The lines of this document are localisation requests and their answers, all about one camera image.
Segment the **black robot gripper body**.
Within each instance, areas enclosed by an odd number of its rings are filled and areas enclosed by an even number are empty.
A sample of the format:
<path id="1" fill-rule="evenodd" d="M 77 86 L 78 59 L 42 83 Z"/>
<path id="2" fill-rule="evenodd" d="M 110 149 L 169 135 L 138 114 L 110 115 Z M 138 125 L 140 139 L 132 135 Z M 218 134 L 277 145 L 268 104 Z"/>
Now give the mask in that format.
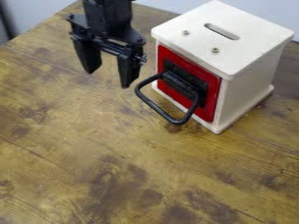
<path id="1" fill-rule="evenodd" d="M 145 37 L 130 25 L 134 0 L 81 0 L 82 14 L 69 14 L 70 39 L 90 40 L 100 51 L 141 55 L 144 59 Z"/>

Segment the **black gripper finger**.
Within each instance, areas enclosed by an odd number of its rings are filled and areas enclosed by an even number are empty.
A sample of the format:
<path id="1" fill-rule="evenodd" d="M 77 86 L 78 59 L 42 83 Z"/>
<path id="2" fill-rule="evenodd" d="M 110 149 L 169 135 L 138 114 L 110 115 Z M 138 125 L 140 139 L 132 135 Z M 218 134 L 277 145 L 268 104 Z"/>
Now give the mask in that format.
<path id="1" fill-rule="evenodd" d="M 88 74 L 92 74 L 101 66 L 101 53 L 97 44 L 90 40 L 73 39 L 73 46 L 80 64 Z"/>
<path id="2" fill-rule="evenodd" d="M 141 55 L 137 53 L 120 54 L 117 56 L 116 61 L 121 88 L 128 88 L 132 82 L 138 78 L 141 58 Z"/>

